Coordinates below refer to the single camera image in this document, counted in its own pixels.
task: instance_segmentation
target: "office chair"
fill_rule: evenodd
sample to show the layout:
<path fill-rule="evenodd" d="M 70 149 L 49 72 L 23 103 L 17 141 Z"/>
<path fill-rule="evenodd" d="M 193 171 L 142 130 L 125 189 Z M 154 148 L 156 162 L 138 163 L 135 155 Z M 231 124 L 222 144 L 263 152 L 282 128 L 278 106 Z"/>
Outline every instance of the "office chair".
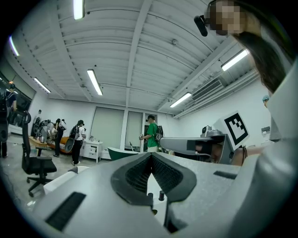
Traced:
<path fill-rule="evenodd" d="M 53 173 L 57 171 L 56 166 L 52 162 L 51 157 L 41 157 L 41 151 L 47 150 L 44 147 L 36 147 L 38 149 L 37 157 L 30 157 L 30 143 L 28 135 L 28 123 L 31 121 L 31 115 L 25 111 L 25 116 L 23 118 L 23 158 L 22 158 L 22 169 L 26 174 L 35 174 L 39 175 L 37 178 L 27 177 L 27 183 L 30 183 L 30 180 L 36 181 L 28 190 L 29 196 L 33 197 L 31 192 L 39 184 L 45 185 L 48 182 L 51 182 L 52 179 L 47 179 L 47 173 Z"/>

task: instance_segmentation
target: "person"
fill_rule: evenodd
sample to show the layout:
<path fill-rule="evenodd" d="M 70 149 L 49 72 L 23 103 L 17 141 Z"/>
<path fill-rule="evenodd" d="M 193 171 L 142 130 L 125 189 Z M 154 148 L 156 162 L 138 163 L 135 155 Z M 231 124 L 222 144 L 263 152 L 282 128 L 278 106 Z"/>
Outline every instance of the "person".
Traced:
<path fill-rule="evenodd" d="M 36 129 L 37 129 L 40 122 L 41 122 L 41 109 L 38 110 L 38 114 L 33 119 L 33 124 L 32 124 L 32 129 L 31 129 L 31 136 L 32 137 L 36 136 L 36 133 L 34 133 L 34 127 L 36 127 Z"/>
<path fill-rule="evenodd" d="M 83 125 L 84 125 L 84 121 L 79 120 L 77 125 L 75 126 L 75 128 L 77 129 L 77 134 L 74 138 L 74 146 L 73 146 L 73 153 L 72 153 L 73 166 L 76 166 L 81 163 L 79 161 L 80 150 L 83 145 L 83 140 L 86 138 L 85 129 Z"/>
<path fill-rule="evenodd" d="M 267 108 L 267 103 L 269 101 L 269 96 L 265 95 L 263 97 L 264 106 Z M 281 134 L 278 131 L 278 126 L 276 125 L 275 121 L 271 119 L 271 127 L 270 127 L 270 137 L 269 140 L 273 142 L 278 142 L 281 139 Z"/>
<path fill-rule="evenodd" d="M 276 23 L 255 6 L 237 0 L 214 0 L 206 12 L 206 25 L 219 35 L 232 35 L 250 53 L 255 67 L 260 74 L 261 82 L 271 96 L 284 80 L 295 59 L 295 53 L 286 33 Z M 277 126 L 271 126 L 273 135 L 279 134 Z M 246 149 L 246 157 L 260 154 L 264 146 Z M 219 159 L 222 146 L 212 146 L 211 157 Z M 244 149 L 235 151 L 233 165 L 242 165 Z"/>
<path fill-rule="evenodd" d="M 157 132 L 157 124 L 155 122 L 155 116 L 149 115 L 146 120 L 150 125 L 147 130 L 147 135 L 140 137 L 140 140 L 147 139 L 148 140 L 148 152 L 158 152 L 158 142 L 155 140 L 156 132 Z"/>
<path fill-rule="evenodd" d="M 54 157 L 59 157 L 59 155 L 60 155 L 60 141 L 61 141 L 63 133 L 64 133 L 64 131 L 59 126 L 61 121 L 64 121 L 64 119 L 60 120 L 60 118 L 58 118 L 56 120 L 56 124 L 55 124 L 55 130 L 57 131 L 57 138 L 55 139 L 55 152 L 53 155 Z"/>
<path fill-rule="evenodd" d="M 9 90 L 6 91 L 6 99 L 7 99 L 7 109 L 9 111 L 9 115 L 11 115 L 11 112 L 15 112 L 17 110 L 17 98 L 14 93 L 15 84 L 10 84 Z M 7 158 L 7 143 L 6 142 L 0 142 L 0 157 Z"/>

